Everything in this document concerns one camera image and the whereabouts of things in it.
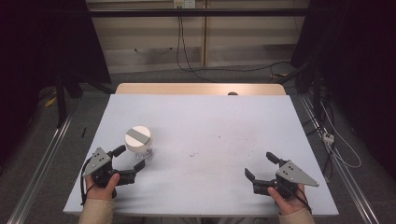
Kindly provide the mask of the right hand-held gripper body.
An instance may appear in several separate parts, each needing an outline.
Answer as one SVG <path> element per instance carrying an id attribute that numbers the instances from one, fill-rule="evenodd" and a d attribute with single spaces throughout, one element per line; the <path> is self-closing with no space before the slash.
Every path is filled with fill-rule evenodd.
<path id="1" fill-rule="evenodd" d="M 255 176 L 252 177 L 255 194 L 269 196 L 268 189 L 274 188 L 284 199 L 288 199 L 296 194 L 299 184 L 312 187 L 319 186 L 318 181 L 314 180 L 292 161 L 272 160 L 272 163 L 279 165 L 275 179 L 266 181 L 256 179 Z"/>

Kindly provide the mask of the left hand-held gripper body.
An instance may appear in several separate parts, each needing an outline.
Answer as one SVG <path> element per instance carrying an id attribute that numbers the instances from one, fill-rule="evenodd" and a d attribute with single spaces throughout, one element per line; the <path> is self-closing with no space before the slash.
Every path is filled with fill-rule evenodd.
<path id="1" fill-rule="evenodd" d="M 114 174 L 120 175 L 118 186 L 133 184 L 136 172 L 134 169 L 119 171 L 113 168 L 112 160 L 102 148 L 98 147 L 84 166 L 82 177 L 91 175 L 94 183 L 101 188 L 105 188 L 110 178 Z"/>

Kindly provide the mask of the clear jar with white lid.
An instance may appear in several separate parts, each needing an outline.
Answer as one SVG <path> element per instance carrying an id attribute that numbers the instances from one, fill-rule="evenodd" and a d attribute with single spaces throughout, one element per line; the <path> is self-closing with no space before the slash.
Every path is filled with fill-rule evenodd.
<path id="1" fill-rule="evenodd" d="M 152 135 L 146 126 L 134 126 L 124 136 L 126 147 L 132 151 L 139 160 L 148 160 L 152 157 Z"/>

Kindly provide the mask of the person's right hand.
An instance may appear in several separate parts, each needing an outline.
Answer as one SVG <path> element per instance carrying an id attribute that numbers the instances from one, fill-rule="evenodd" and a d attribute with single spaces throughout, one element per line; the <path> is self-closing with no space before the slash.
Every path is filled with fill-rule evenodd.
<path id="1" fill-rule="evenodd" d="M 274 188 L 269 188 L 268 193 L 276 202 L 276 205 L 279 208 L 279 213 L 281 215 L 288 215 L 294 213 L 300 209 L 305 208 L 306 198 L 304 196 L 304 185 L 299 184 L 298 190 L 296 192 L 296 197 L 289 197 L 288 199 L 284 199 Z"/>

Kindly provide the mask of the person's left hand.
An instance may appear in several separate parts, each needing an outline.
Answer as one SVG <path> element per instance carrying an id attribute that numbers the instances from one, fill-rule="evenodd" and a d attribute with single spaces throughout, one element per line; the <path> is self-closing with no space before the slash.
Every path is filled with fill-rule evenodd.
<path id="1" fill-rule="evenodd" d="M 112 200 L 112 192 L 118 185 L 120 180 L 119 174 L 114 174 L 109 182 L 107 183 L 105 188 L 99 188 L 94 181 L 92 180 L 92 176 L 88 175 L 85 177 L 86 187 L 87 187 L 87 198 L 94 200 Z"/>

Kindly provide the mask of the white table board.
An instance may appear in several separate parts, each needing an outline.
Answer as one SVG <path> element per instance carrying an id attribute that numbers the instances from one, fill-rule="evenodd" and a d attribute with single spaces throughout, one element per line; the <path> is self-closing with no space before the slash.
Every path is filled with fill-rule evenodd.
<path id="1" fill-rule="evenodd" d="M 268 152 L 291 160 L 317 184 L 305 194 L 315 216 L 338 213 L 289 96 L 115 94 L 91 148 L 123 145 L 136 125 L 153 135 L 153 156 L 134 184 L 120 186 L 118 215 L 269 217 L 274 201 L 245 176 L 271 180 Z"/>

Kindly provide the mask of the black curtain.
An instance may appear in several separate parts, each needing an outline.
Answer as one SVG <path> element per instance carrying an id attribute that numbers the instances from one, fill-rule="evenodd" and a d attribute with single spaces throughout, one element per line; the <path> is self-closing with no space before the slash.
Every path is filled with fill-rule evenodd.
<path id="1" fill-rule="evenodd" d="M 0 0 L 0 164 L 33 116 L 39 92 L 61 80 L 108 83 L 109 72 L 86 0 Z"/>
<path id="2" fill-rule="evenodd" d="M 313 58 L 351 126 L 396 179 L 396 0 L 310 0 L 291 64 Z"/>

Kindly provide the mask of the black horizontal bar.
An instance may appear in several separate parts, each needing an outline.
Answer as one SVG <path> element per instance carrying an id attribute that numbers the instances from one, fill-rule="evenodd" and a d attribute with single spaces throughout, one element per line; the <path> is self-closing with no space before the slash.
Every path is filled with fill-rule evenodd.
<path id="1" fill-rule="evenodd" d="M 306 8 L 260 8 L 260 9 L 99 9 L 89 12 L 95 18 L 115 17 L 294 17 L 311 13 Z"/>

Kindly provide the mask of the metal floor rail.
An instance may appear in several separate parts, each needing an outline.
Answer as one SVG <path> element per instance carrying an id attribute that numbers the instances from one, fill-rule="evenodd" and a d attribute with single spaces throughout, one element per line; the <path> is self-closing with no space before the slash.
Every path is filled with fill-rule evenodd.
<path id="1" fill-rule="evenodd" d="M 363 222 L 365 224 L 380 224 L 373 207 L 364 195 L 361 187 L 358 185 L 357 181 L 350 172 L 351 165 L 347 165 L 342 156 L 340 155 L 338 149 L 335 145 L 330 145 L 323 139 L 323 134 L 327 132 L 327 129 L 319 124 L 318 119 L 314 115 L 314 107 L 308 96 L 299 96 L 304 109 L 311 119 L 311 123 L 316 129 L 316 133 L 320 141 L 324 144 L 326 152 L 331 155 L 331 160 L 333 163 L 333 168 L 337 170 L 341 179 L 343 180 L 346 190 L 349 193 L 353 203 L 356 205 L 358 212 L 360 213 Z"/>
<path id="2" fill-rule="evenodd" d="M 35 198 L 44 182 L 44 179 L 50 169 L 50 166 L 58 152 L 58 149 L 64 139 L 65 134 L 70 126 L 73 116 L 69 115 L 61 123 L 61 126 L 55 130 L 52 139 L 47 146 L 45 154 L 41 159 L 38 167 L 35 169 L 28 186 L 25 188 L 22 196 L 18 200 L 7 224 L 24 224 L 27 215 L 32 208 Z"/>

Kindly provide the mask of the light wooden post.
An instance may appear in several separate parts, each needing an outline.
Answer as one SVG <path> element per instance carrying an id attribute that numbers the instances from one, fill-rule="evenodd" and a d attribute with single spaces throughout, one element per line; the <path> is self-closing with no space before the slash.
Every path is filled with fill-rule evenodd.
<path id="1" fill-rule="evenodd" d="M 208 0 L 202 0 L 202 9 L 207 9 Z M 206 67 L 206 26 L 207 18 L 202 17 L 202 45 L 201 45 L 201 66 Z"/>

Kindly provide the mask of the white wall outlet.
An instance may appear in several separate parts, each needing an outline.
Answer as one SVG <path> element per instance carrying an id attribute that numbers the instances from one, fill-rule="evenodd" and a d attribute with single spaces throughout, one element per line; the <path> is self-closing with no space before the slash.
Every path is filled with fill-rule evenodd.
<path id="1" fill-rule="evenodd" d="M 193 9 L 193 8 L 196 8 L 196 1 L 195 0 L 174 0 L 174 8 Z"/>

